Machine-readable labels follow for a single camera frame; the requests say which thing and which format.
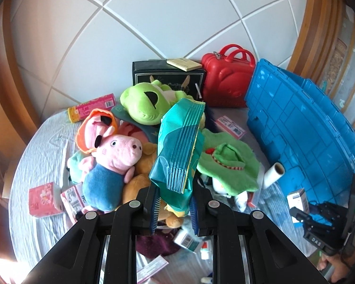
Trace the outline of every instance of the blue plastic crate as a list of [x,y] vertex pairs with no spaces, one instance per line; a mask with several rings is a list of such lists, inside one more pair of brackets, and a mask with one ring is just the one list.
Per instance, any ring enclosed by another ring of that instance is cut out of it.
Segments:
[[290,77],[297,85],[299,85],[321,108],[321,110],[331,119],[341,136],[345,140],[349,150],[355,157],[355,131],[350,125],[349,121],[338,107],[330,100],[325,93],[309,79],[295,75],[286,70],[282,70],[288,77]]
[[261,59],[245,97],[248,126],[270,163],[285,167],[279,180],[285,195],[303,187],[310,201],[345,205],[355,157],[299,79]]

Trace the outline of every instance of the bedsheet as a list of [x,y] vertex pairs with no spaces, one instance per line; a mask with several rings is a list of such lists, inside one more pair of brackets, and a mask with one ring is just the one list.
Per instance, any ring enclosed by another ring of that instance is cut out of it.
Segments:
[[[238,109],[214,109],[213,111],[216,117],[226,115],[247,131],[242,140],[249,144],[258,160],[268,168],[267,159],[248,131],[247,111]],[[62,191],[70,186],[65,168],[67,159],[77,151],[75,134],[79,126],[80,123],[70,123],[66,111],[48,118],[28,144],[16,170],[9,200],[9,228],[17,260],[27,263],[28,271],[71,226],[66,213],[40,219],[30,216],[27,204],[28,191],[47,182],[57,183]],[[302,229],[295,228],[292,224],[286,200],[278,184],[262,192],[259,208],[305,255],[312,253],[313,247],[302,238]],[[156,277],[165,284],[198,283],[199,279],[207,276],[212,269],[212,260],[202,261],[199,256],[184,249],[166,259],[169,265]],[[141,268],[147,262],[147,259],[137,253],[137,268]]]

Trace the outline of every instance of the green frog plush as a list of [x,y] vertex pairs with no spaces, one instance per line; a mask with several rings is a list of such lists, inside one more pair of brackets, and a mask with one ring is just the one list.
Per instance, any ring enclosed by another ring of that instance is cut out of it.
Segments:
[[126,89],[121,104],[142,125],[158,125],[163,115],[182,98],[193,99],[183,91],[174,91],[159,80],[142,82]]

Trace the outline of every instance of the red toy suitcase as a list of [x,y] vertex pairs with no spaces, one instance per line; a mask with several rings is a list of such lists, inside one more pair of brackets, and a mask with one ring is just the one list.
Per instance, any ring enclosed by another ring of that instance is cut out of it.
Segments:
[[[226,56],[230,48],[237,48]],[[219,53],[207,53],[201,59],[207,72],[203,101],[211,107],[246,107],[244,97],[255,69],[255,59],[250,51],[237,44],[229,44]]]

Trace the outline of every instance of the dark red cloth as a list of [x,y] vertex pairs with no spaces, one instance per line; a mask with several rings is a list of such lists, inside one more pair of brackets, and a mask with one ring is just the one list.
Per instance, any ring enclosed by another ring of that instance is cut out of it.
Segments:
[[168,256],[181,249],[179,245],[173,242],[177,229],[173,229],[165,234],[162,230],[155,230],[151,237],[137,236],[136,249],[147,258],[153,259],[159,255]]

